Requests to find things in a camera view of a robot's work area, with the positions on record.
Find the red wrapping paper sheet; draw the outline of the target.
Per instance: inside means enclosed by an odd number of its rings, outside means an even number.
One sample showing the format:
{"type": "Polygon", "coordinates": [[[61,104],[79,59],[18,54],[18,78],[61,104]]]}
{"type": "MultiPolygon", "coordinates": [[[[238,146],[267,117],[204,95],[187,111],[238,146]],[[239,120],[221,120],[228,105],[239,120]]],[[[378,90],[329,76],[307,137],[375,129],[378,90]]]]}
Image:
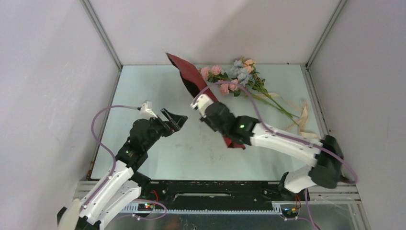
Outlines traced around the red wrapping paper sheet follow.
{"type": "MultiPolygon", "coordinates": [[[[166,55],[172,65],[179,70],[182,82],[193,98],[208,86],[198,69],[192,63],[167,52],[166,55]]],[[[206,90],[204,94],[207,94],[214,102],[218,102],[218,99],[210,89],[206,90]]],[[[243,150],[246,148],[244,144],[238,144],[229,138],[223,137],[223,139],[228,148],[243,150]]]]}

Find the pink rose stem with blue bud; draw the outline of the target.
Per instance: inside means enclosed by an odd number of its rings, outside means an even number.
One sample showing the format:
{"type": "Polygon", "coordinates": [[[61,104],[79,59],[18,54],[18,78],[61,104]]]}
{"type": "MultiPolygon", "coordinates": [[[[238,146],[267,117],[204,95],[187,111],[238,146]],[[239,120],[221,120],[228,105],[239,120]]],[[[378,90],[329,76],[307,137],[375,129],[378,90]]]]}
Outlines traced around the pink rose stem with blue bud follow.
{"type": "Polygon", "coordinates": [[[227,73],[218,65],[214,65],[212,67],[206,66],[198,69],[198,71],[205,81],[211,83],[229,79],[227,73]]]}

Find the peach rose stem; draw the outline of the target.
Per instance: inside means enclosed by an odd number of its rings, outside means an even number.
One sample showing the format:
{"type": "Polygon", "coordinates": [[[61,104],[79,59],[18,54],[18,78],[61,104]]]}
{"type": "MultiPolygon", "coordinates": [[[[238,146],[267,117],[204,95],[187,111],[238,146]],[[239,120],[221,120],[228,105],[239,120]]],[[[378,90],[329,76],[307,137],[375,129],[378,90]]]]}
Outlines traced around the peach rose stem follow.
{"type": "Polygon", "coordinates": [[[241,59],[244,69],[247,71],[247,75],[243,80],[239,80],[239,83],[243,85],[251,96],[264,104],[271,106],[281,114],[287,116],[291,121],[295,123],[295,118],[298,116],[288,112],[280,103],[271,96],[271,92],[265,86],[266,80],[260,77],[260,72],[257,70],[256,62],[252,59],[241,59]]]}

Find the cream ribbon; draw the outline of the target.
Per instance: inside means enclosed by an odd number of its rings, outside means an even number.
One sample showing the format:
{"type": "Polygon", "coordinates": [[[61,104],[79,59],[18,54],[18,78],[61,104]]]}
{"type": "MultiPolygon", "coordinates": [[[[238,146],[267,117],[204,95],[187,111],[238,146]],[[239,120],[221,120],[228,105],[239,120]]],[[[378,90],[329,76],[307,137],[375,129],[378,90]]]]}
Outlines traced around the cream ribbon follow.
{"type": "Polygon", "coordinates": [[[300,116],[293,115],[293,121],[283,129],[284,131],[291,131],[293,128],[296,128],[298,135],[300,135],[304,138],[319,138],[319,135],[316,134],[315,132],[310,132],[310,131],[306,130],[306,126],[309,121],[309,107],[310,107],[307,100],[302,99],[300,104],[298,105],[298,104],[294,104],[290,100],[280,96],[279,94],[277,94],[275,92],[269,92],[265,95],[264,94],[253,94],[252,96],[255,100],[268,104],[271,107],[274,107],[276,109],[280,109],[278,106],[273,105],[272,103],[268,102],[265,99],[266,95],[269,95],[269,97],[267,97],[268,99],[270,97],[281,99],[286,104],[288,104],[291,108],[293,108],[294,110],[296,110],[297,112],[300,113],[300,116]]]}

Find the blue flower stem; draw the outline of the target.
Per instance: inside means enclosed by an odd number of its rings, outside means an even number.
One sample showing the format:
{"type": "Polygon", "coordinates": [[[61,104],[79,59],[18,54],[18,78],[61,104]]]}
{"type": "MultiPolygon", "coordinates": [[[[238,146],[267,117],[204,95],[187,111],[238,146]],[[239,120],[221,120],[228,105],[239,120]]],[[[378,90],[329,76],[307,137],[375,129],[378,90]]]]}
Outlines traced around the blue flower stem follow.
{"type": "Polygon", "coordinates": [[[247,75],[247,71],[244,69],[241,59],[243,58],[235,60],[230,69],[230,76],[233,80],[243,80],[247,75]]]}

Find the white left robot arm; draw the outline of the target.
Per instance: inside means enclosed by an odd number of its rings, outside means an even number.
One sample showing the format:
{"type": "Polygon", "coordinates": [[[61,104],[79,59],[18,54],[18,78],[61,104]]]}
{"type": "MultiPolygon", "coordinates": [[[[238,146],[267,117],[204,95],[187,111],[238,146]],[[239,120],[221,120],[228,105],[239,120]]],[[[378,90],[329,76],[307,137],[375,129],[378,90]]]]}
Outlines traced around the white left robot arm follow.
{"type": "Polygon", "coordinates": [[[113,156],[112,167],[82,199],[74,199],[58,212],[59,230],[103,230],[125,206],[151,195],[151,180],[138,169],[149,149],[161,137],[180,131],[188,117],[163,108],[167,118],[163,121],[149,109],[139,111],[142,118],[133,123],[127,140],[113,156]]]}

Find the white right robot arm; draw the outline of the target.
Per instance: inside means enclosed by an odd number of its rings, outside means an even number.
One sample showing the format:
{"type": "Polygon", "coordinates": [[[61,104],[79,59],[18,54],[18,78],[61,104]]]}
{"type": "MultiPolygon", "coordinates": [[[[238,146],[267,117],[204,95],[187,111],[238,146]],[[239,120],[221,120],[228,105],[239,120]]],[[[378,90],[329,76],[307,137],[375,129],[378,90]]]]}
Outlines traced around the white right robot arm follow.
{"type": "Polygon", "coordinates": [[[228,146],[262,147],[284,153],[305,163],[293,172],[286,172],[279,184],[279,196],[284,200],[293,199],[306,188],[318,185],[335,189],[341,180],[344,158],[341,148],[333,136],[322,139],[307,139],[288,132],[263,125],[259,119],[242,115],[234,116],[221,102],[199,100],[192,105],[199,112],[200,120],[214,132],[219,132],[228,146]]]}

